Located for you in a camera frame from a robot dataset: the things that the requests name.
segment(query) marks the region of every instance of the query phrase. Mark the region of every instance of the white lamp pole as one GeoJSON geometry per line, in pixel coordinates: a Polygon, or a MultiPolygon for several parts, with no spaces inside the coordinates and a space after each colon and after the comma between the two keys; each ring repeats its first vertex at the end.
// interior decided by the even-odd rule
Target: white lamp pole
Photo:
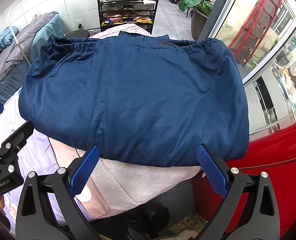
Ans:
{"type": "Polygon", "coordinates": [[[15,36],[15,33],[14,33],[14,31],[13,31],[13,28],[12,28],[11,22],[10,22],[10,20],[9,20],[10,12],[13,10],[13,8],[15,7],[15,5],[18,4],[20,1],[21,1],[21,0],[18,0],[18,1],[17,1],[17,2],[16,2],[16,3],[10,8],[10,10],[8,11],[8,14],[7,14],[7,23],[8,23],[8,26],[9,26],[9,28],[10,28],[10,31],[12,32],[12,35],[13,35],[13,37],[14,37],[14,40],[15,40],[17,46],[19,47],[20,51],[22,52],[22,54],[23,54],[25,60],[27,61],[27,63],[28,63],[29,65],[31,65],[31,63],[29,62],[27,56],[26,56],[25,53],[23,52],[23,50],[22,50],[22,48],[21,48],[21,46],[20,46],[20,44],[19,44],[19,42],[18,42],[18,39],[17,39],[16,36],[15,36]]]}

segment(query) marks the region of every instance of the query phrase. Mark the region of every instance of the red glossy surface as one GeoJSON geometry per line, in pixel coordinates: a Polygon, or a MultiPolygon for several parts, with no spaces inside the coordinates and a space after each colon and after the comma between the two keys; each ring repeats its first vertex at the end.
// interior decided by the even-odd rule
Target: red glossy surface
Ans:
{"type": "MultiPolygon", "coordinates": [[[[257,175],[268,172],[275,190],[281,236],[296,220],[296,124],[249,144],[248,153],[239,160],[227,162],[230,167],[241,168],[243,173],[257,175]]],[[[209,220],[221,201],[201,172],[193,178],[196,211],[209,220]]],[[[243,194],[227,232],[237,225],[246,195],[243,194]]]]}

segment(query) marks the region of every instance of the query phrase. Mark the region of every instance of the metal bolt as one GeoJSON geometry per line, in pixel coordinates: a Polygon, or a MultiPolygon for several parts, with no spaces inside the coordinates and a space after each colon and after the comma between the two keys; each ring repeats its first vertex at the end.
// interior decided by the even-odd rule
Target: metal bolt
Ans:
{"type": "Polygon", "coordinates": [[[232,172],[233,174],[238,174],[238,173],[239,173],[239,169],[236,168],[236,167],[233,167],[233,168],[231,168],[230,170],[231,170],[231,172],[232,172]]]}
{"type": "Polygon", "coordinates": [[[64,174],[66,172],[66,168],[59,168],[57,172],[58,174],[64,174]]]}
{"type": "Polygon", "coordinates": [[[35,173],[33,171],[31,171],[30,173],[28,173],[28,177],[29,178],[33,178],[35,176],[35,173]]]}
{"type": "Polygon", "coordinates": [[[265,171],[261,172],[261,176],[264,178],[268,178],[268,173],[266,173],[265,171]]]}
{"type": "Polygon", "coordinates": [[[15,171],[15,167],[13,165],[9,165],[7,169],[10,173],[13,173],[15,171]]]}

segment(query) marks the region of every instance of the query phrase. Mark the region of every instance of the gray blanket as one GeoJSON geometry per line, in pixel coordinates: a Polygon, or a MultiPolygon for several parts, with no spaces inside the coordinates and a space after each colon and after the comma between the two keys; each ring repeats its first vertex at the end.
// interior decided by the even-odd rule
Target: gray blanket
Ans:
{"type": "MultiPolygon", "coordinates": [[[[35,18],[32,22],[22,29],[16,36],[25,55],[28,57],[30,45],[36,33],[47,23],[57,12],[45,13],[35,18]]],[[[0,54],[0,81],[9,73],[19,62],[25,61],[23,54],[15,41],[0,54]]]]}

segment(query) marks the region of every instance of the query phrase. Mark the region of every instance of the potted plant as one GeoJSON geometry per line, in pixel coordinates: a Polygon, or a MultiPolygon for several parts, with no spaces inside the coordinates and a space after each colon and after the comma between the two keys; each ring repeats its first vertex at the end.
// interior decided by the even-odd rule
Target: potted plant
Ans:
{"type": "Polygon", "coordinates": [[[206,0],[180,0],[179,9],[184,12],[193,7],[194,13],[191,19],[191,35],[196,41],[199,38],[202,28],[204,27],[211,9],[214,5],[206,0]]]}

